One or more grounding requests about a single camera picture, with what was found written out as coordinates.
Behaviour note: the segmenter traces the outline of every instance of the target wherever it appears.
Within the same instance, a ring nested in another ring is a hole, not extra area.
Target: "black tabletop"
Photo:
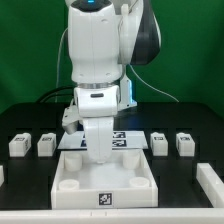
[[[39,158],[37,142],[42,134],[57,134],[60,142],[65,104],[24,103],[0,115],[0,165],[5,182],[0,187],[0,210],[51,209],[50,192],[60,151]],[[224,178],[224,120],[197,103],[139,103],[115,118],[115,130],[142,130],[150,142],[153,132],[164,133],[169,147],[167,157],[155,157],[144,150],[159,189],[160,208],[212,207],[196,180],[197,163],[209,163]],[[8,143],[16,134],[30,133],[32,147],[24,158],[11,158]],[[176,134],[189,133],[196,148],[194,157],[180,157]]]

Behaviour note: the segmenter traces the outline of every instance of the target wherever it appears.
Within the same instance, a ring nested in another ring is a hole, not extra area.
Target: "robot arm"
[[[144,14],[147,1],[66,0],[72,80],[77,87],[76,105],[65,110],[63,127],[72,134],[81,121],[89,157],[98,163],[112,151],[113,116],[122,95],[116,82],[126,77],[124,66],[146,64],[159,52],[154,14],[152,21]],[[152,42],[154,48],[148,49]]]

